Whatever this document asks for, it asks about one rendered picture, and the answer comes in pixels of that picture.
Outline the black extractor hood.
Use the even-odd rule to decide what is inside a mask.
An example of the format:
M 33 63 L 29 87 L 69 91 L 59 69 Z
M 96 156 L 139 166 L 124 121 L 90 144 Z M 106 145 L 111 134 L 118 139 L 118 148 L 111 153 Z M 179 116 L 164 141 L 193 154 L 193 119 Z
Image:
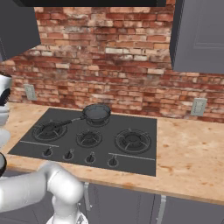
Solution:
M 165 7 L 167 0 L 13 0 L 22 7 Z

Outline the grey wall cupboard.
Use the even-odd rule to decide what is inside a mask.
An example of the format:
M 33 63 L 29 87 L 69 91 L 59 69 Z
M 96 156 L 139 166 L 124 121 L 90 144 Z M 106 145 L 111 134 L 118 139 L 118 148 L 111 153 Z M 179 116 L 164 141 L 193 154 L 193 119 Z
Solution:
M 170 56 L 173 71 L 224 74 L 224 0 L 176 0 Z
M 34 8 L 19 0 L 0 0 L 0 62 L 40 44 Z

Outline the grey wall socket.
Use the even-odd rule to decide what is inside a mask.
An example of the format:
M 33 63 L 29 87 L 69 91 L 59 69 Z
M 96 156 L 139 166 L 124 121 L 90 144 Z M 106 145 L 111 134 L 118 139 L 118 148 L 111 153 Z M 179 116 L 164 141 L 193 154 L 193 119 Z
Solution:
M 192 103 L 191 115 L 203 116 L 206 105 L 207 105 L 206 98 L 195 98 Z
M 35 88 L 31 84 L 24 84 L 24 90 L 27 96 L 27 99 L 30 101 L 36 101 L 37 97 L 35 94 Z

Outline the black gas hob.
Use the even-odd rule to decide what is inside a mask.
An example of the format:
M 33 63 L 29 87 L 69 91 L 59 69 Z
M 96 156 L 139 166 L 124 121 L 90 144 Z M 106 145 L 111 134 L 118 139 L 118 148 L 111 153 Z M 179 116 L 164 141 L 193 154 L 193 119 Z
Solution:
M 10 150 L 11 155 L 154 176 L 156 174 L 157 121 L 152 118 L 111 115 L 105 122 L 74 121 L 58 128 L 44 128 L 49 122 L 63 122 L 81 116 L 80 111 L 49 108 Z M 52 155 L 43 151 L 52 148 Z M 63 156 L 73 150 L 73 158 Z M 95 161 L 85 159 L 94 153 Z M 116 156 L 118 166 L 109 167 Z

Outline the grey base cupboard door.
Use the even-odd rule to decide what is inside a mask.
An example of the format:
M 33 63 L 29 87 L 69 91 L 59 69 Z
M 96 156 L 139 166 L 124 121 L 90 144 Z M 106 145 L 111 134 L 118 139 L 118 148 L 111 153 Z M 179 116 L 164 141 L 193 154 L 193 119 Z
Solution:
M 153 194 L 90 183 L 88 191 L 92 208 L 84 199 L 80 208 L 89 224 L 151 224 Z
M 157 224 L 161 195 L 156 195 L 150 224 Z M 166 196 L 162 224 L 224 224 L 224 206 Z

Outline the black frying pan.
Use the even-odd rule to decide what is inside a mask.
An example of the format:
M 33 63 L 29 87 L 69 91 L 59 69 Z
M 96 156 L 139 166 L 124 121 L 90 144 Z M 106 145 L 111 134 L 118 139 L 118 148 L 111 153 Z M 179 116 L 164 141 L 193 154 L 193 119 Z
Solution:
M 66 120 L 63 122 L 49 122 L 48 124 L 44 124 L 44 128 L 58 128 L 65 125 L 68 125 L 70 123 L 73 123 L 74 121 L 79 120 L 87 120 L 93 123 L 99 123 L 104 122 L 110 117 L 111 110 L 110 107 L 108 107 L 105 104 L 91 104 L 86 106 L 82 110 L 82 114 L 79 118 L 74 118 L 72 120 Z

